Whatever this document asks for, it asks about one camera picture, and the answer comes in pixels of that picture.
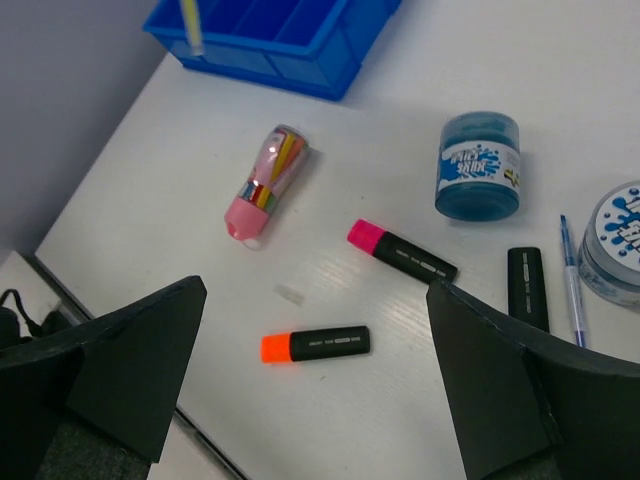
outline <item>pink marker cap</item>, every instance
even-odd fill
[[[373,255],[376,245],[378,245],[380,238],[385,233],[387,233],[385,229],[361,218],[351,227],[347,240],[360,250]]]
[[[240,197],[236,197],[231,202],[229,210],[224,214],[229,235],[241,242],[260,235],[267,220],[269,220],[267,212]]]

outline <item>pen cap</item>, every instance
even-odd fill
[[[290,363],[292,361],[291,334],[282,333],[263,337],[260,355],[262,363]]]
[[[233,200],[224,215],[229,235],[240,241],[257,237],[267,224],[267,220],[269,220],[267,212],[240,197]]]
[[[382,235],[385,233],[386,230],[383,228],[361,218],[351,227],[351,231],[349,235],[347,235],[347,240],[360,250],[367,252],[369,255],[373,255],[376,245],[378,245],[380,238],[382,238]]]

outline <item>ballpoint pen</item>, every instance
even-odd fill
[[[576,257],[571,243],[571,233],[567,224],[567,217],[560,215],[562,232],[562,248],[564,251],[564,280],[567,287],[567,302],[569,303],[571,327],[576,336],[576,344],[587,347],[585,336],[584,307],[582,305],[582,292],[580,291],[580,276],[576,266]]]

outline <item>white table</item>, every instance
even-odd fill
[[[196,443],[188,430],[175,419],[158,464],[151,465],[147,480],[234,480]]]
[[[639,21],[634,0],[405,0],[339,104],[166,58],[37,255],[96,315],[203,277],[179,404],[249,477],[464,478],[426,287],[346,234],[359,217],[396,231],[503,310],[507,249],[538,246],[552,332],[570,340],[559,215],[578,241],[598,199],[638,176]],[[476,109],[521,128],[522,208],[499,223],[451,222],[433,206],[440,129]],[[308,134],[322,157],[255,252],[222,217],[278,123]],[[302,293],[302,306],[277,285]],[[585,297],[593,348],[640,362],[640,318]],[[371,356],[260,363],[265,334],[360,323]]]

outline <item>gray wall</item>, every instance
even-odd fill
[[[0,253],[38,246],[158,65],[155,4],[0,0]]]

